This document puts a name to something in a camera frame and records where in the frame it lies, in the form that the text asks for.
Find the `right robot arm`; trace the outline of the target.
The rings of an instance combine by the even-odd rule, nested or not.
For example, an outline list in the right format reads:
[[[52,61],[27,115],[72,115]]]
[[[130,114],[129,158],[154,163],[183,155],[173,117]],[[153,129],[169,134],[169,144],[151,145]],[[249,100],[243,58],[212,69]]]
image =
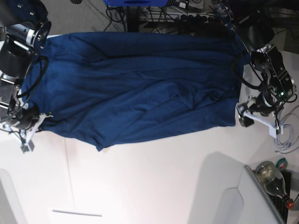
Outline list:
[[[36,62],[49,63],[41,55],[51,22],[40,0],[2,0],[0,27],[5,34],[0,49],[0,121],[26,130],[38,120],[39,109],[26,109],[25,104],[38,86],[46,67],[28,90],[21,90],[23,81]]]

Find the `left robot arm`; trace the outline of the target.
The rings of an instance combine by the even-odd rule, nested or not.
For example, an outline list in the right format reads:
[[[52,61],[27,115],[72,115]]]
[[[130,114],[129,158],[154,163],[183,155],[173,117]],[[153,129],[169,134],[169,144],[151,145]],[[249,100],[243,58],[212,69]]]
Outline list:
[[[248,127],[259,120],[254,113],[262,116],[273,114],[275,130],[281,128],[280,113],[284,105],[296,94],[296,84],[286,70],[283,57],[277,47],[271,43],[275,36],[271,18],[266,8],[275,6],[274,0],[213,0],[212,5],[220,19],[235,41],[243,44],[237,58],[232,63],[236,73],[236,64],[247,59],[254,73],[260,72],[258,86],[247,82],[236,74],[247,87],[259,91],[259,95],[237,106],[239,121]]]

